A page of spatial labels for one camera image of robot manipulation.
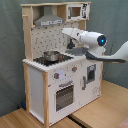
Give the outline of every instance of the stove top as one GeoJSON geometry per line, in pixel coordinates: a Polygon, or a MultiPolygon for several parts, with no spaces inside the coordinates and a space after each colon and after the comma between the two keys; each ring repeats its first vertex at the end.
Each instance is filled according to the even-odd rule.
{"type": "Polygon", "coordinates": [[[45,65],[45,66],[49,67],[49,66],[52,66],[54,64],[62,63],[62,62],[68,61],[70,59],[73,59],[73,57],[70,57],[70,56],[67,56],[67,55],[63,55],[63,54],[61,54],[60,56],[61,57],[57,61],[46,61],[44,59],[44,57],[40,57],[40,58],[34,59],[34,62],[37,62],[37,63],[40,63],[42,65],[45,65]]]}

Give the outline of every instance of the wall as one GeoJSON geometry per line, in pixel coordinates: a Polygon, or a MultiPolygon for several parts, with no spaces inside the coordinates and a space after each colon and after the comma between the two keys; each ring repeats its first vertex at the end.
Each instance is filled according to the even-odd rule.
{"type": "MultiPolygon", "coordinates": [[[[106,35],[106,55],[114,54],[128,41],[128,1],[90,0],[90,20],[87,30],[106,35]]],[[[103,79],[128,88],[128,62],[125,64],[104,63],[103,79]]]]}
{"type": "MultiPolygon", "coordinates": [[[[87,30],[104,33],[108,40],[106,54],[113,54],[128,40],[128,1],[90,1],[87,30]]],[[[22,66],[25,55],[20,4],[42,2],[60,0],[0,0],[0,116],[12,112],[21,101],[25,101],[22,66]]],[[[128,63],[105,63],[103,78],[128,88],[127,66],[128,63]]]]}

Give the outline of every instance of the wooden table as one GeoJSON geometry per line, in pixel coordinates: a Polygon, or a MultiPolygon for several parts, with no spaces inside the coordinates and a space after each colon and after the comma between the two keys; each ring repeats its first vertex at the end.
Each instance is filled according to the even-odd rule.
{"type": "MultiPolygon", "coordinates": [[[[44,128],[37,119],[23,109],[0,118],[0,128],[44,128]]],[[[69,118],[64,118],[50,128],[81,128],[69,118]]]]}
{"type": "Polygon", "coordinates": [[[128,118],[128,89],[102,81],[102,95],[71,115],[87,128],[115,128],[128,118]]]}

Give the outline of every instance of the cooking pot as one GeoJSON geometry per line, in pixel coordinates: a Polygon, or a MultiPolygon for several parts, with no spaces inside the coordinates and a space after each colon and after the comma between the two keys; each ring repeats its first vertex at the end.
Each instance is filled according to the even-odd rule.
{"type": "Polygon", "coordinates": [[[60,52],[58,51],[46,51],[44,52],[44,59],[46,61],[56,61],[59,60],[60,52]]]}

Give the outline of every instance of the wooden toy kitchen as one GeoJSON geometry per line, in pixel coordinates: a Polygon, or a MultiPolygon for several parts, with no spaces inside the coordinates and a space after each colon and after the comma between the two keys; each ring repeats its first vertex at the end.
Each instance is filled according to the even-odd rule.
{"type": "Polygon", "coordinates": [[[62,33],[86,30],[90,4],[21,5],[26,107],[46,128],[101,95],[102,62],[87,60],[87,47],[62,33]]]}

